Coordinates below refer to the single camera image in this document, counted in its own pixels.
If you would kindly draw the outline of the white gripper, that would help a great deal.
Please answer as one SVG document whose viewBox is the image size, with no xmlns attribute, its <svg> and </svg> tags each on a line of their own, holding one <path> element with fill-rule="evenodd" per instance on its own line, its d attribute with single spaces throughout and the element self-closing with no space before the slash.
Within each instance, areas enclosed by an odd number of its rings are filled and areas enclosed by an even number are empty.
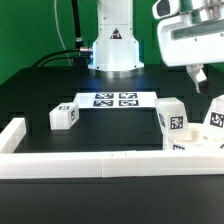
<svg viewBox="0 0 224 224">
<path fill-rule="evenodd" d="M 224 0 L 157 0 L 157 38 L 167 66 L 186 66 L 202 93 L 208 87 L 203 64 L 224 62 Z"/>
</svg>

